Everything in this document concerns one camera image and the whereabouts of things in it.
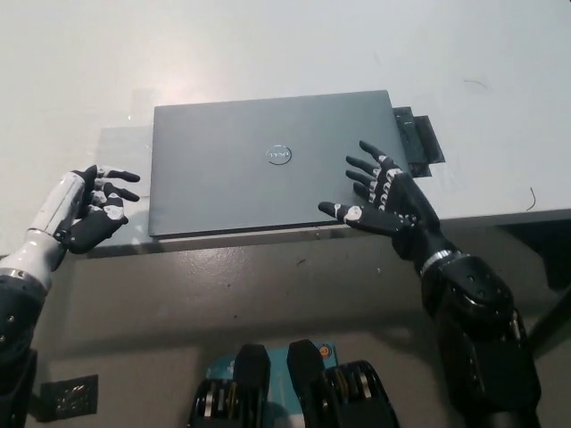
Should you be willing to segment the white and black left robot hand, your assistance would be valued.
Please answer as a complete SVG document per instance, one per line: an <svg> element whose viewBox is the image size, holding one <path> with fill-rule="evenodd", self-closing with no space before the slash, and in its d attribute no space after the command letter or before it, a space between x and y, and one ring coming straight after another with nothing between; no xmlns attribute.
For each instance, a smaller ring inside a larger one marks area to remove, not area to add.
<svg viewBox="0 0 571 428"><path fill-rule="evenodd" d="M139 200L137 194L117 187L113 180L137 183L140 176L97 165L64 174L30 228L46 233L74 254L93 250L128 223L124 202Z"/></svg>

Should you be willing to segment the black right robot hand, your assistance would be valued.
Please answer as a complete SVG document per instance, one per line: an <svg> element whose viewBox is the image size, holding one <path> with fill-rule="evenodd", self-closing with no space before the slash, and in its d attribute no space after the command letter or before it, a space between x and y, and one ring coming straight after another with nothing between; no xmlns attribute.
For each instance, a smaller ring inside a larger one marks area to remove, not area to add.
<svg viewBox="0 0 571 428"><path fill-rule="evenodd" d="M458 258L459 249L443 235L440 219L411 174L374 145L361 141L359 146L374 162L348 156L353 169L345 175L363 203L320 202L318 209L352 228L390 237L398 256L420 275Z"/></svg>

